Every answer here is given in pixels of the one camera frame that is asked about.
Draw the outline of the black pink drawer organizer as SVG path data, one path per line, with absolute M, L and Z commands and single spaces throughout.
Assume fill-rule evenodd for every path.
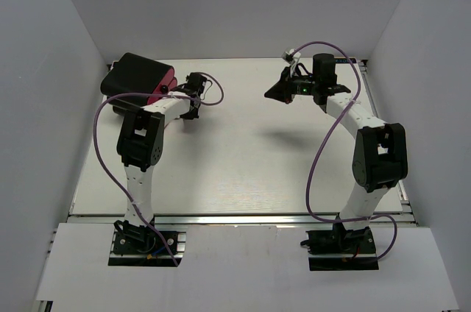
M 121 93 L 167 94 L 177 85 L 173 66 L 127 52 L 111 65 L 100 91 L 109 99 Z

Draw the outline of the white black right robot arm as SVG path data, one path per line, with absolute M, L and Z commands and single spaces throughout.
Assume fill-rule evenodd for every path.
M 383 196 L 408 173 L 406 131 L 388 124 L 357 101 L 357 95 L 338 82 L 336 58 L 316 54 L 312 71 L 303 70 L 300 53 L 283 53 L 287 62 L 279 81 L 264 96 L 289 104 L 295 96 L 311 96 L 326 114 L 335 118 L 355 140 L 352 172 L 355 185 L 347 204 L 333 222 L 331 234 L 312 240 L 316 245 L 345 249 L 366 237 L 369 221 Z

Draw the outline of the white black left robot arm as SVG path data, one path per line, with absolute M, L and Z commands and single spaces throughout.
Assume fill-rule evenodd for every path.
M 163 154 L 165 127 L 177 118 L 192 120 L 199 116 L 207 81 L 202 74 L 191 73 L 186 83 L 172 89 L 166 97 L 125 113 L 117 152 L 124 165 L 128 201 L 124 220 L 116 222 L 115 227 L 142 250 L 157 238 L 149 227 L 154 218 L 152 175 Z

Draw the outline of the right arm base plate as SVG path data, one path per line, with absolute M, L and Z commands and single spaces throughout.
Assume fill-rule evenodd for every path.
M 354 272 L 379 270 L 372 231 L 347 238 L 334 230 L 310 230 L 300 246 L 308 250 L 311 272 Z

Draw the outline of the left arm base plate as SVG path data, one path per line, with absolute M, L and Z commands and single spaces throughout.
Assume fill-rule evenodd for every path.
M 185 251 L 186 233 L 164 230 L 161 234 L 174 259 L 180 263 Z M 121 267 L 177 267 L 163 240 L 153 231 L 139 238 L 136 234 L 115 230 L 107 264 Z

